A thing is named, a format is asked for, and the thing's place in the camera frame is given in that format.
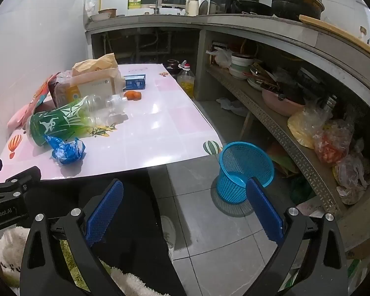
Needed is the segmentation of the pink packet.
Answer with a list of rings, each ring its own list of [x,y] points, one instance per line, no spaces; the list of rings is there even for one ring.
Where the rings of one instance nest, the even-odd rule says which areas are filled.
[[[26,104],[21,109],[16,111],[14,115],[9,119],[7,123],[7,130],[11,134],[19,127],[22,127],[24,123],[26,122],[27,118],[30,116],[29,114],[29,105]]]

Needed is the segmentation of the blue plastic wrapper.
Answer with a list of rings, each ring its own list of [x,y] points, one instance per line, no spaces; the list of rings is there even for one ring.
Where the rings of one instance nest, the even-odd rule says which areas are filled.
[[[45,140],[52,148],[52,158],[58,163],[68,165],[83,159],[85,144],[80,139],[65,142],[60,138],[46,135]]]

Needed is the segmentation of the green label plastic bottle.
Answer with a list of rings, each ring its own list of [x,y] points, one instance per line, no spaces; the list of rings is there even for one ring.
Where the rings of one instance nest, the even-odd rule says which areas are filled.
[[[118,94],[87,95],[60,108],[33,114],[26,121],[26,134],[37,146],[44,146],[48,136],[61,140],[107,136],[122,121],[127,102]]]

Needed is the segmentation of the red snack bag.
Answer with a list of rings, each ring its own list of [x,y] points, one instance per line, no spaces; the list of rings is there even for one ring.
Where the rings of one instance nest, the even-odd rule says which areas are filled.
[[[58,73],[51,75],[49,78],[42,83],[39,89],[33,95],[33,99],[30,101],[24,113],[24,120],[27,120],[32,116],[35,110],[44,102],[45,98],[49,93],[49,84],[56,81]]]

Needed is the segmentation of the orange peel piece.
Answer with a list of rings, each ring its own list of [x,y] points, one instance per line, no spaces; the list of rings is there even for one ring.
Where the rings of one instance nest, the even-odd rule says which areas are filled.
[[[135,90],[129,90],[124,93],[124,97],[130,101],[138,101],[142,99],[142,93]]]

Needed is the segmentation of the yellow white medicine box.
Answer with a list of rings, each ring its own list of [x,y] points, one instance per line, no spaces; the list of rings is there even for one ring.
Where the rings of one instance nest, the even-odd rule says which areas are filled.
[[[115,84],[113,78],[96,79],[91,82],[85,82],[68,87],[64,91],[65,99],[68,103],[84,98],[88,95],[97,95],[107,98],[115,93]]]

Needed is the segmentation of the blue toothpaste box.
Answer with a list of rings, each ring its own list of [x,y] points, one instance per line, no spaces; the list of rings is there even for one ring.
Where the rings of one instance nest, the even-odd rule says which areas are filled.
[[[124,91],[144,90],[146,88],[146,75],[145,74],[124,75],[124,80],[125,80]]]

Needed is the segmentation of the brown paper bag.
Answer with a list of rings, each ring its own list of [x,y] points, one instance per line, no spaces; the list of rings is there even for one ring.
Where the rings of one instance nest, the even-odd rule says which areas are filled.
[[[98,79],[112,79],[113,93],[120,93],[125,87],[124,77],[118,69],[114,53],[106,54],[98,59],[87,59],[77,62],[71,71],[72,86],[93,82]]]

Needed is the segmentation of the orange green floor bag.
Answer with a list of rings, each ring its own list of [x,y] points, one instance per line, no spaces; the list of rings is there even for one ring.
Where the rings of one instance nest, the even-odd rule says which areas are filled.
[[[272,143],[267,151],[267,155],[273,161],[275,168],[285,176],[290,176],[292,174],[298,173],[298,168],[284,150],[284,148],[277,142]]]

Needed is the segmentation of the blue plastic mesh basket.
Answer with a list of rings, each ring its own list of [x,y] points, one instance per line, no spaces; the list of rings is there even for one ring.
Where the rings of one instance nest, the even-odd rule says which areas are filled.
[[[246,184],[255,177],[265,188],[275,172],[270,157],[249,142],[231,142],[219,155],[220,172],[216,191],[229,204],[241,204],[247,199]]]

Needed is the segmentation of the perforated metal shelf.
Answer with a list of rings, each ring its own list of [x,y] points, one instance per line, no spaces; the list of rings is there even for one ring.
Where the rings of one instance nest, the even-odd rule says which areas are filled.
[[[319,196],[325,210],[342,217],[347,208],[338,196],[332,171],[318,160],[314,151],[296,141],[287,127],[287,118],[270,109],[264,103],[262,93],[253,89],[247,82],[233,78],[227,70],[208,66],[206,72],[240,100],[282,145]]]

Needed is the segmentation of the red contents plastic bag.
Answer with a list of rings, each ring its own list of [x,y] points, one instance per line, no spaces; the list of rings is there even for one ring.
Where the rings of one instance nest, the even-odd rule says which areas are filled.
[[[328,120],[313,136],[319,161],[334,165],[348,154],[354,131],[351,120]]]

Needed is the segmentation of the stack of white bowls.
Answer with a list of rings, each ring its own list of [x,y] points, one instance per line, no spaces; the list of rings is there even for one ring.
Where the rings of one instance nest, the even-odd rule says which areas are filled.
[[[230,66],[228,68],[230,75],[236,79],[247,79],[253,59],[249,55],[233,53],[230,58]]]

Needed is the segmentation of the cooking oil bottle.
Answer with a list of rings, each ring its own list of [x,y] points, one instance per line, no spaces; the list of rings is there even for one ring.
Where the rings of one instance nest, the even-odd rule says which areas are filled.
[[[184,60],[179,66],[181,71],[177,75],[177,82],[180,87],[186,92],[189,98],[194,97],[194,82],[195,76],[191,71],[190,64]]]

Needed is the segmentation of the white ceramic jar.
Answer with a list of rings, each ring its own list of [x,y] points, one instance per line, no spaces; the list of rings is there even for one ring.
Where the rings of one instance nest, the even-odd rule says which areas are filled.
[[[186,0],[185,13],[187,16],[197,16],[199,14],[199,0]]]

